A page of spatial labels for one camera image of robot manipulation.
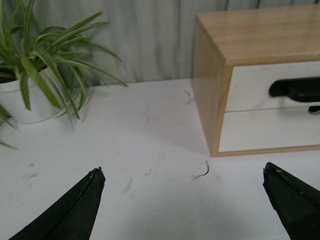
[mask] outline black drawer handle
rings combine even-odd
[[[270,86],[269,94],[288,96],[302,103],[320,102],[320,76],[277,80]]]

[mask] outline drawer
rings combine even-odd
[[[192,86],[212,157],[320,150],[308,112],[320,102],[269,95],[277,80],[320,77],[319,21],[320,4],[197,15]]]
[[[280,79],[320,76],[320,61],[235,66],[232,71],[226,112],[317,106],[320,102],[297,102],[271,97],[269,88]]]
[[[319,123],[307,107],[227,112],[219,152],[320,145]]]

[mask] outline cabinet side panel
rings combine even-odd
[[[219,51],[205,29],[199,22],[196,22],[192,86],[203,131],[212,156],[218,152],[219,122],[222,123],[224,113],[224,110],[222,113],[220,111],[224,67]]]

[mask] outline wooden cabinet top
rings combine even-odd
[[[226,65],[320,60],[320,4],[200,13]]]

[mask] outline white plant pot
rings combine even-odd
[[[45,72],[59,86],[60,84],[58,83],[57,77],[48,67],[40,71],[40,75],[47,81],[48,86],[54,95],[58,100],[60,100],[56,91],[51,84],[49,84],[49,80],[47,80],[43,72]],[[55,116],[61,111],[60,108],[51,105],[49,100],[31,78],[28,79],[28,87],[31,110],[28,110],[25,107],[18,80],[0,84],[0,105],[4,107],[4,109],[17,122],[22,124],[38,123]]]

